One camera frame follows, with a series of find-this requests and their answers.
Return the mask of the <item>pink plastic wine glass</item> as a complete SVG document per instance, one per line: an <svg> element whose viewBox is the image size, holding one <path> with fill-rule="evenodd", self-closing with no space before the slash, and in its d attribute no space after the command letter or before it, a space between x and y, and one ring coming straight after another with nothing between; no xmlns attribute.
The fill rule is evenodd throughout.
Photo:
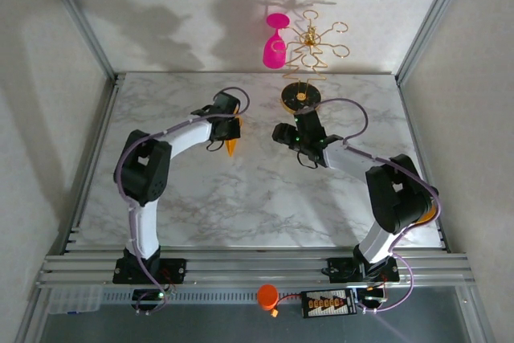
<svg viewBox="0 0 514 343"><path fill-rule="evenodd" d="M289 27L290 19L286 14L269 14L266 24L273 30L263 48L263 64L270 69L280 69L286 63L287 45L280 31Z"/></svg>

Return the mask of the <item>orange plastic wine glass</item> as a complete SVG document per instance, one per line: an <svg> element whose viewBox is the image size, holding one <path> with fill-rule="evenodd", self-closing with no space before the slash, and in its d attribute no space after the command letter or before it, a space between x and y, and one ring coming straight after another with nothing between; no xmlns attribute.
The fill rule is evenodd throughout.
<svg viewBox="0 0 514 343"><path fill-rule="evenodd" d="M417 224L428 223L438 211L438 207L436 204L433 204L432 207L417 221Z"/></svg>

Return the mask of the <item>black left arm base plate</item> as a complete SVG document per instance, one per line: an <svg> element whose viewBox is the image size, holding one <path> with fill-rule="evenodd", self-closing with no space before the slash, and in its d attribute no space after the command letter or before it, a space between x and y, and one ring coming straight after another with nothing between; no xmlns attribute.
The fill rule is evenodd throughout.
<svg viewBox="0 0 514 343"><path fill-rule="evenodd" d="M182 284L186 275L185 259L154 257L143 259L142 263L149 274L159 284ZM144 273L135 255L128 255L116 261L112 277L114 284L152 284Z"/></svg>

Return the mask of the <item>clear plastic organizer box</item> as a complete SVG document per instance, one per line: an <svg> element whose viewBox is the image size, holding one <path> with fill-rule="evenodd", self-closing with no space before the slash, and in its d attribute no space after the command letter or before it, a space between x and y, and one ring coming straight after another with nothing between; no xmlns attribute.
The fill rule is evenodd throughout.
<svg viewBox="0 0 514 343"><path fill-rule="evenodd" d="M51 315L95 312L102 299L100 285L63 286L51 290L47 310Z"/></svg>

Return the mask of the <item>small black controller box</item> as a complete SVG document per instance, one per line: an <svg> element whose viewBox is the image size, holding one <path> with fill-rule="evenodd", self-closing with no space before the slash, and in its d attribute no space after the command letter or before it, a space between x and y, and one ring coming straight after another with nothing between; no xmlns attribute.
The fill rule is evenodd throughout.
<svg viewBox="0 0 514 343"><path fill-rule="evenodd" d="M132 294L132 306L143 311L152 310L164 303L165 293L158 289L135 289Z"/></svg>
<svg viewBox="0 0 514 343"><path fill-rule="evenodd" d="M386 290L382 287L360 288L357 290L357 299L367 308L380 308L387 301Z"/></svg>

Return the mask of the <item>black power distribution board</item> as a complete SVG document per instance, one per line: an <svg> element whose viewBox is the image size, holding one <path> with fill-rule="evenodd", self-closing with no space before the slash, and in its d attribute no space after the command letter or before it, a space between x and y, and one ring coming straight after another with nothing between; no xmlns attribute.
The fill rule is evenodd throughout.
<svg viewBox="0 0 514 343"><path fill-rule="evenodd" d="M300 293L305 319L357 314L357 292L354 288L304 291Z"/></svg>

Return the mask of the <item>orange round push button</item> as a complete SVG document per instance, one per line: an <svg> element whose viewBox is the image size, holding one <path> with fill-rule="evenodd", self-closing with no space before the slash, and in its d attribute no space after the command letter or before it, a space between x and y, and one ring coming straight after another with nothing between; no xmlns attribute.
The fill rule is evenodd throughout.
<svg viewBox="0 0 514 343"><path fill-rule="evenodd" d="M257 291L257 302L264 311L271 311L279 301L277 288L272 284L264 284Z"/></svg>

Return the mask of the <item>aluminium mounting rail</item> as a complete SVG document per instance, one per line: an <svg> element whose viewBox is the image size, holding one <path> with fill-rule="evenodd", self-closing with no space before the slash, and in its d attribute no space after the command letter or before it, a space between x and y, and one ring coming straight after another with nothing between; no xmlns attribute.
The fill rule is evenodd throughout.
<svg viewBox="0 0 514 343"><path fill-rule="evenodd" d="M400 286L414 282L419 287L472 284L475 277L464 254L445 251L400 250ZM186 288L249 288L260 284L277 287L327 286L322 273L327 259L337 251L165 251L163 256L186 260ZM43 261L36 284L40 288L61 285L112 285L119 255L79 253L50 255Z"/></svg>

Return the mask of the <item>aluminium frame post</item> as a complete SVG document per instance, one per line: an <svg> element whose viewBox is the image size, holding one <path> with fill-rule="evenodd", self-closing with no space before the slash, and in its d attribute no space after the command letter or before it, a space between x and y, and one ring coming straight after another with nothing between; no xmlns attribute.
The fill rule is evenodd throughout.
<svg viewBox="0 0 514 343"><path fill-rule="evenodd" d="M117 73L113 69L110 61L102 48L99 39L89 23L83 7L80 5L78 0L60 0L65 9L67 10L71 20L75 24L78 32L81 34L83 41L88 46L92 56L100 66L100 69L104 73L106 79L114 84L117 80Z"/></svg>
<svg viewBox="0 0 514 343"><path fill-rule="evenodd" d="M411 72L414 70L415 65L419 61L424 49L430 41L431 36L434 34L436 27L441 22L441 19L451 4L452 0L433 0L422 20L414 39L407 50L407 53L402 60L395 79L397 86L400 88L406 83Z"/></svg>

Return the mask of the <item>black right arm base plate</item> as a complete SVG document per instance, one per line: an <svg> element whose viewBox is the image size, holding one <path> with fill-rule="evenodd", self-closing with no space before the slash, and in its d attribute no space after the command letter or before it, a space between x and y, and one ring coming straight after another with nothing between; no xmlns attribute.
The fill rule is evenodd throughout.
<svg viewBox="0 0 514 343"><path fill-rule="evenodd" d="M329 258L322 269L331 284L335 283L399 283L397 261L387 257L378 263L362 263L354 258Z"/></svg>

